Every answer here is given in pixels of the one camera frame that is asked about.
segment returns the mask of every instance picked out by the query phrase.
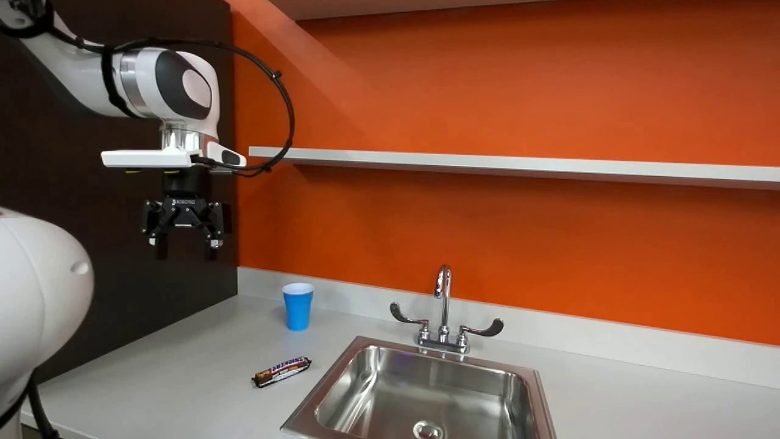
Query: faucet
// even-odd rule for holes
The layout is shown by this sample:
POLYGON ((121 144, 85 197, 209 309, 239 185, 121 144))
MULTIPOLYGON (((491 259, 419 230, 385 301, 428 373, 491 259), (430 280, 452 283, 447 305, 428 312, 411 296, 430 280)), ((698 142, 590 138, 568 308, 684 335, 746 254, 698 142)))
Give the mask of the faucet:
POLYGON ((451 297, 451 283, 452 283, 452 271, 447 265, 440 265, 438 269, 438 275, 436 275, 436 288, 433 288, 433 297, 440 301, 440 324, 438 324, 438 335, 436 340, 430 340, 430 332, 428 332, 428 320, 410 320, 399 312, 399 305, 397 303, 389 303, 389 315, 397 320, 397 323, 404 323, 404 324, 419 324, 419 335, 416 335, 416 346, 419 349, 438 349, 438 351, 456 351, 456 353, 467 353, 467 337, 466 335, 477 335, 477 337, 495 337, 503 329, 503 323, 502 320, 491 320, 491 324, 488 329, 472 329, 472 326, 466 326, 460 324, 460 335, 458 335, 458 341, 447 341, 447 297, 451 297))

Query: sink drain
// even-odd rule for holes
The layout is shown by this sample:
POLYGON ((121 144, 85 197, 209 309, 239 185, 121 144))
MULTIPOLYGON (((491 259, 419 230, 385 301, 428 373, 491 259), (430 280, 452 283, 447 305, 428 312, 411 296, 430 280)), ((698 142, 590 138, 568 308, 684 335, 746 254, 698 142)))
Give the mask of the sink drain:
POLYGON ((428 419, 419 419, 411 427, 415 439, 446 439, 446 429, 440 424, 433 424, 428 419))

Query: wall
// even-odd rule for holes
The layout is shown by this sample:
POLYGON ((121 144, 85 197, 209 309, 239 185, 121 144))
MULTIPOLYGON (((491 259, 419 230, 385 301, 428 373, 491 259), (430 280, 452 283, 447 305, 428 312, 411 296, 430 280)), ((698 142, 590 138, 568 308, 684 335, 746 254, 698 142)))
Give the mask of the wall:
MULTIPOLYGON (((128 42, 149 35, 232 36, 224 3, 185 0, 57 4, 72 31, 94 42, 128 42)), ((212 55, 232 90, 232 62, 212 55)), ((42 369, 64 373, 174 320, 237 293, 233 244, 217 262, 205 259, 198 231, 170 233, 167 259, 159 262, 142 233, 143 201, 160 197, 160 175, 121 175, 99 166, 103 148, 159 148, 159 121, 104 119, 68 112, 50 77, 11 40, 0 40, 0 205, 68 230, 94 265, 93 308, 77 335, 42 369)), ((232 118, 222 134, 228 142, 232 118)), ((232 202, 233 184, 215 181, 215 197, 232 202)))
MULTIPOLYGON (((538 3, 289 23, 232 0, 301 146, 780 163, 778 3, 538 3)), ((237 65, 237 144, 276 144, 237 65)), ((280 166, 239 264, 780 344, 780 193, 280 166)))

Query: orange wall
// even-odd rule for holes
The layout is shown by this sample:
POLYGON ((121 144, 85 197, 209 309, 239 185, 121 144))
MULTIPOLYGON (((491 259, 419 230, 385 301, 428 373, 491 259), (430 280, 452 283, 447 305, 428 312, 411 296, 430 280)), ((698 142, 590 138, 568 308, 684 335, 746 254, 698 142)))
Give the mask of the orange wall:
MULTIPOLYGON (((295 144, 780 163, 778 3, 538 3, 295 25, 232 0, 295 144)), ((237 144, 277 144, 237 65, 237 144)), ((241 265, 780 344, 780 193, 280 166, 239 184, 241 265)))

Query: faucet handle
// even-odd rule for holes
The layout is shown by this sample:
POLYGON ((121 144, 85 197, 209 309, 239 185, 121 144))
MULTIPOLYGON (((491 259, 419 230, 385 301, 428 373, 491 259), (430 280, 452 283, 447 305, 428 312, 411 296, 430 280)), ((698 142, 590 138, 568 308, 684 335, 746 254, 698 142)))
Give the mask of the faucet handle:
POLYGON ((410 320, 410 318, 404 318, 404 312, 399 312, 399 305, 397 305, 397 303, 389 303, 389 315, 393 315, 397 323, 419 324, 419 337, 416 337, 416 341, 428 340, 428 320, 410 320))
POLYGON ((477 337, 497 337, 503 329, 502 320, 491 320, 488 329, 469 329, 466 324, 460 324, 460 335, 477 335, 477 337))

